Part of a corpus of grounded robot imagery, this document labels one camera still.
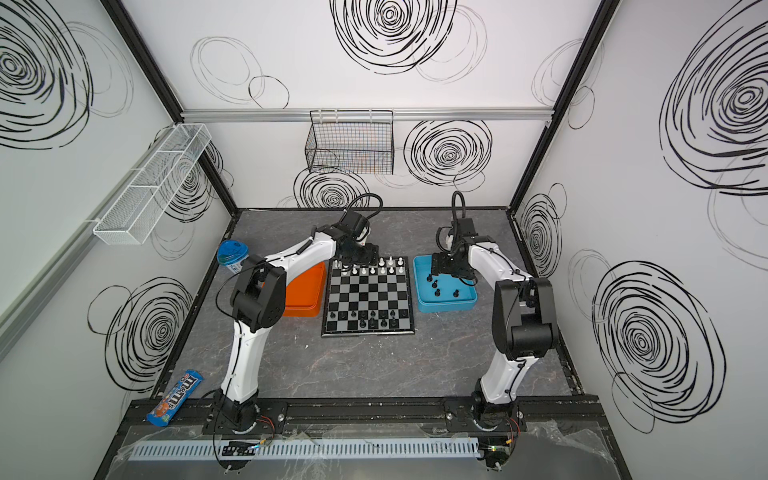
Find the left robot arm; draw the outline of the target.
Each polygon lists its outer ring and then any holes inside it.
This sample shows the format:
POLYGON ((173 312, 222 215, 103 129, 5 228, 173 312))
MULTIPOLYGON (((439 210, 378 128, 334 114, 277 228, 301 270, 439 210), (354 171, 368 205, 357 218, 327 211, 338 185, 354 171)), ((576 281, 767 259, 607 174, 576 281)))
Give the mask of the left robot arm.
POLYGON ((329 260, 352 267, 376 263, 378 247, 368 242, 370 220, 347 209, 337 222, 315 229, 306 240, 249 259, 236 276, 230 296, 233 346, 219 401, 219 414, 236 430, 244 431, 260 418, 258 373, 268 335, 284 316, 288 285, 329 260))

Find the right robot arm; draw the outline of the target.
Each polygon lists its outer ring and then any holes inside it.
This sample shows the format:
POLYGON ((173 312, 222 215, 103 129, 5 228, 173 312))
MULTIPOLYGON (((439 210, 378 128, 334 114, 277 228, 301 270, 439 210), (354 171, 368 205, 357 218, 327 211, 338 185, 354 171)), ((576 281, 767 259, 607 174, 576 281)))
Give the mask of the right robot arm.
POLYGON ((470 218, 455 218, 440 227, 436 243, 439 251, 432 255, 432 274, 466 282, 482 278, 493 288, 491 331, 496 352, 478 380, 472 407, 474 421, 489 430, 516 415, 522 381, 558 342, 552 285, 515 265, 492 238, 476 232, 470 218))

